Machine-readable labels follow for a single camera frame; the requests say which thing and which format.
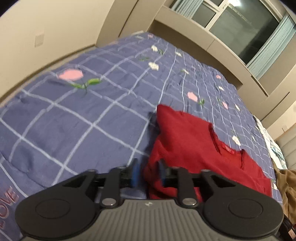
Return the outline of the red knit sweater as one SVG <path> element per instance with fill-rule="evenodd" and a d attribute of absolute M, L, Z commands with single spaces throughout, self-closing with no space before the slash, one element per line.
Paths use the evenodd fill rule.
<path fill-rule="evenodd" d="M 244 149 L 235 150 L 219 140 L 212 123 L 166 105 L 157 107 L 157 136 L 144 179 L 151 199 L 175 198 L 176 188 L 165 188 L 158 161 L 169 167 L 182 167 L 190 173 L 210 170 L 255 191 L 272 196 L 271 180 Z"/>

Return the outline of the light blue white clothes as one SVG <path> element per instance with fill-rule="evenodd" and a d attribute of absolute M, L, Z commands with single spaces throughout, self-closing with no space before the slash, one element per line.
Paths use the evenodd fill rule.
<path fill-rule="evenodd" d="M 254 115 L 253 115 L 253 118 L 256 122 L 256 125 L 260 133 L 263 136 L 270 158 L 273 160 L 273 162 L 275 163 L 278 169 L 281 169 L 281 170 L 287 169 L 287 163 L 285 161 L 285 158 L 283 156 L 283 153 L 280 147 L 270 136 L 266 128 L 263 127 L 261 121 Z"/>

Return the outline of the blue plaid floral quilt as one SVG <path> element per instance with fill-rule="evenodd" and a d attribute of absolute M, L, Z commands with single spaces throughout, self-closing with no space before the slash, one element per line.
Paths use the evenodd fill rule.
<path fill-rule="evenodd" d="M 271 181 L 272 161 L 234 85 L 164 39 L 143 33 L 81 54 L 35 78 L 1 108 L 1 240 L 19 240 L 24 198 L 88 169 L 108 172 L 148 159 L 156 107 L 213 124 Z"/>

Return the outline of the light blue right curtain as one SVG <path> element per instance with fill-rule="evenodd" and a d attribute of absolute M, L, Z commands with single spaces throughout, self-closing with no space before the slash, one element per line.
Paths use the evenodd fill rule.
<path fill-rule="evenodd" d="M 295 22 L 286 13 L 268 40 L 247 63 L 248 70 L 256 80 L 259 80 L 267 72 L 294 35 Z"/>

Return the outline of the light blue curtain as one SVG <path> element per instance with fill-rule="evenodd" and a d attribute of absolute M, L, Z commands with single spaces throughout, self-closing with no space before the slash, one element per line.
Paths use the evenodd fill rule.
<path fill-rule="evenodd" d="M 248 70 L 256 80 L 259 80 L 267 72 L 294 35 L 295 22 L 286 13 L 268 40 L 247 63 Z"/>
<path fill-rule="evenodd" d="M 191 19 L 202 3 L 203 0 L 176 0 L 171 5 L 171 10 Z"/>

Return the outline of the light blue left curtain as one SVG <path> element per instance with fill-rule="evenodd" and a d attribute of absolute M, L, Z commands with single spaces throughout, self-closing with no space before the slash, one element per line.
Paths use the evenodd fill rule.
<path fill-rule="evenodd" d="M 171 5 L 171 10 L 191 19 L 202 3 L 203 0 L 176 0 Z"/>

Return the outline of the beige wall cabinet unit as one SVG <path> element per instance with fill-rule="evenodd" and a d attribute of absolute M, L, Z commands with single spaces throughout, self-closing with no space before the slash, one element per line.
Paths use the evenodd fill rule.
<path fill-rule="evenodd" d="M 137 31 L 150 31 L 222 72 L 274 139 L 295 129 L 295 39 L 263 77 L 257 79 L 221 40 L 171 10 L 170 1 L 105 1 L 104 4 L 107 8 L 97 46 Z"/>

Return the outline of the white wall socket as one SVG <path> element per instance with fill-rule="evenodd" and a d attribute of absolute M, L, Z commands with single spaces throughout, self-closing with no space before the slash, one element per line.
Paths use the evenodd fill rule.
<path fill-rule="evenodd" d="M 35 34 L 34 47 L 37 48 L 44 43 L 45 31 L 41 30 Z"/>

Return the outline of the window with white frame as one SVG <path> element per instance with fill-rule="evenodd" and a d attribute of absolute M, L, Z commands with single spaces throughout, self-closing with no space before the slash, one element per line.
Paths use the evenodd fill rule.
<path fill-rule="evenodd" d="M 281 17 L 267 1 L 203 1 L 190 20 L 230 48 L 247 64 L 267 41 Z"/>

